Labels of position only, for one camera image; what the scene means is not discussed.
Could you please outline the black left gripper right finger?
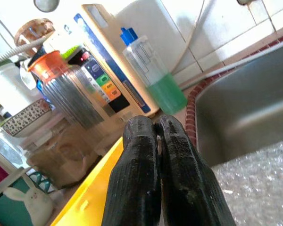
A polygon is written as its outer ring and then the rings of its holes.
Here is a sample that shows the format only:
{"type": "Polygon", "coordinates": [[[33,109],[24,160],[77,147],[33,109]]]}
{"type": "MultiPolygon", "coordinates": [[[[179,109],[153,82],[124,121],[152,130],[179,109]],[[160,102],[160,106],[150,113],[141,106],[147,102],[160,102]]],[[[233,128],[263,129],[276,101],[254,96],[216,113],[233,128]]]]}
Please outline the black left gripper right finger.
{"type": "Polygon", "coordinates": [[[155,123],[162,142],[164,217],[169,226],[234,226],[235,220],[212,169],[171,115],[155,123]]]}

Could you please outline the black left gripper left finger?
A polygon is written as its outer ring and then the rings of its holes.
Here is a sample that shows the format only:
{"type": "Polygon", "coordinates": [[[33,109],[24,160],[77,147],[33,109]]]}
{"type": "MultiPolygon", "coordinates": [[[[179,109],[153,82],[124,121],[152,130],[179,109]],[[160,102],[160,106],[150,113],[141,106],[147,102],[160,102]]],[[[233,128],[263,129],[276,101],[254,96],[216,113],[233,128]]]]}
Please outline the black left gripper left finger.
{"type": "Polygon", "coordinates": [[[103,226],[157,226],[161,182],[157,134],[151,119],[131,118],[123,131],[123,152],[114,166],[102,218],[103,226]]]}

